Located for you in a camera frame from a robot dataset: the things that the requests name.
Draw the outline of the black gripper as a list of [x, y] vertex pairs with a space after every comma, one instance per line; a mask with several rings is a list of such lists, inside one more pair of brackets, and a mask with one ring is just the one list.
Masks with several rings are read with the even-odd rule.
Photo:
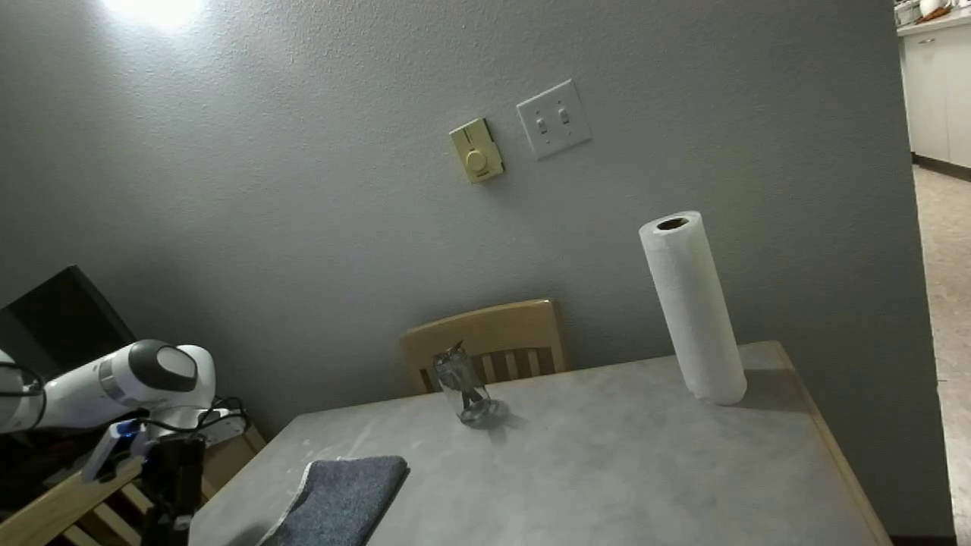
[[152, 499], [144, 516], [147, 532], [189, 529], [201, 507], [204, 453], [207, 446], [201, 438], [163, 438], [147, 449], [141, 466], [141, 485]]

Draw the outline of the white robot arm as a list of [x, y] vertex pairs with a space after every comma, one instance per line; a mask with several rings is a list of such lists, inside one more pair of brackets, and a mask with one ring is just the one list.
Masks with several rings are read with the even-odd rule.
[[216, 360], [204, 346], [136, 339], [53, 379], [2, 360], [0, 433], [96, 432], [78, 478], [99, 485], [121, 466], [154, 483], [144, 532], [175, 543], [201, 500], [204, 453], [234, 413], [216, 404]]

